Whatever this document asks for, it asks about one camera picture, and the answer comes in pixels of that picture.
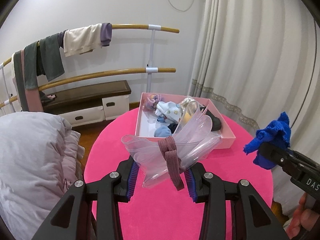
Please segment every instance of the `silver screw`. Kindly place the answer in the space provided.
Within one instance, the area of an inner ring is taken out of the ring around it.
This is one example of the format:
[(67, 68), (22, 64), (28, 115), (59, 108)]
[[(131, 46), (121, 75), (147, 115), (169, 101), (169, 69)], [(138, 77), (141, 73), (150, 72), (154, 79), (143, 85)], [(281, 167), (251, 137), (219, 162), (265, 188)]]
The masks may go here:
[(247, 181), (246, 179), (241, 179), (240, 183), (242, 186), (249, 186), (249, 181)]
[(113, 179), (118, 177), (118, 176), (119, 176), (119, 173), (116, 172), (116, 171), (113, 171), (113, 172), (110, 173), (110, 177), (113, 178)]
[(207, 179), (212, 179), (213, 178), (213, 174), (211, 172), (206, 172), (204, 174), (204, 177), (207, 178)]
[(75, 182), (75, 186), (76, 187), (81, 187), (83, 185), (83, 181), (82, 180), (77, 180), (76, 182)]

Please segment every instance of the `white metal post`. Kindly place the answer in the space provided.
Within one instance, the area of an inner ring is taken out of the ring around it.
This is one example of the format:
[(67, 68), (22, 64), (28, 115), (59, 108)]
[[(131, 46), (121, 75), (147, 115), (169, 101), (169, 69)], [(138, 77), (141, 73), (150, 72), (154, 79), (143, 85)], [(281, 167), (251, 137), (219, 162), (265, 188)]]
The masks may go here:
[[(6, 99), (6, 101), (5, 101), (5, 103), (6, 103), (6, 102), (8, 102), (8, 101), (9, 101), (9, 99), (10, 99), (10, 95), (9, 95), (9, 92), (8, 92), (7, 83), (6, 83), (6, 81), (5, 81), (5, 76), (4, 76), (4, 67), (3, 67), (3, 64), (1, 64), (1, 65), (0, 65), (0, 67), (2, 67), (2, 68), (1, 68), (2, 79), (3, 79), (3, 81), (4, 81), (5, 93), (6, 93), (7, 97), (8, 97), (8, 98)], [(10, 105), (11, 110), (15, 113), (16, 111), (15, 111), (15, 109), (14, 109), (14, 107), (13, 107), (12, 103), (9, 103), (9, 105)]]
[[(154, 44), (155, 44), (155, 34), (156, 34), (156, 30), (152, 30), (148, 67), (153, 67), (153, 47), (154, 47)], [(151, 73), (148, 73), (147, 93), (150, 93), (150, 91), (151, 91), (151, 75), (152, 75)]]

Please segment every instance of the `pink table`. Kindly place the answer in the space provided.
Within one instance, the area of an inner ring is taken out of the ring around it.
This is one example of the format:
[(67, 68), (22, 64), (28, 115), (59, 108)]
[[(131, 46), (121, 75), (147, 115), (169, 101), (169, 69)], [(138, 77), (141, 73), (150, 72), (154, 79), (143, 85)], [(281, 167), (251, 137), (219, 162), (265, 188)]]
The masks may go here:
[[(138, 109), (129, 111), (99, 135), (92, 146), (84, 171), (86, 183), (100, 180), (115, 171), (119, 162), (126, 160), (129, 153), (121, 143), (122, 136), (134, 134)], [(247, 179), (271, 206), (273, 182), (270, 171), (252, 163), (255, 153), (248, 156), (242, 151), (252, 136), (233, 120), (224, 117), (236, 140), (230, 149), (213, 150), (202, 161), (205, 169), (221, 179), (238, 182)], [(177, 191), (170, 180), (152, 189), (142, 188), (144, 174), (139, 171), (135, 192), (129, 203), (119, 203), (119, 212), (124, 240), (196, 240), (199, 239), (204, 204), (195, 204), (185, 188)], [(227, 208), (226, 239), (231, 239), (230, 203)], [(93, 203), (93, 214), (96, 203)]]

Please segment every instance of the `clear plastic sheet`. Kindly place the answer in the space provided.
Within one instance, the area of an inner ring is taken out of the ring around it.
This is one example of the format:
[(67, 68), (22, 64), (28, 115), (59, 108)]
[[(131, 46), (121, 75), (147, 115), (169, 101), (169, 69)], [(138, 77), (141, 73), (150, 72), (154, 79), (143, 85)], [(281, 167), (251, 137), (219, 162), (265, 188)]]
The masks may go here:
[[(200, 111), (197, 102), (190, 102), (173, 134), (182, 169), (189, 169), (205, 158), (222, 141), (219, 135), (211, 132), (212, 120), (205, 112)], [(134, 135), (125, 135), (121, 141), (145, 174), (143, 187), (152, 187), (169, 178), (157, 142)]]

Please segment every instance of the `purple garment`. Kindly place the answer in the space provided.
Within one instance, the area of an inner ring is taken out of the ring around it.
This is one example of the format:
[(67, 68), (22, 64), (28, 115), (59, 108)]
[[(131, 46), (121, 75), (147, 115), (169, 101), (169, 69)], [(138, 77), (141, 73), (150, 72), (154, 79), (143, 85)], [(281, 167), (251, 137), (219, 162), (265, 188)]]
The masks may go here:
[(111, 23), (103, 23), (101, 26), (100, 32), (100, 40), (102, 47), (106, 47), (110, 45), (112, 36), (112, 24)]
[(58, 34), (58, 44), (59, 44), (59, 47), (61, 48), (63, 48), (63, 37), (65, 32), (66, 31), (63, 31)]

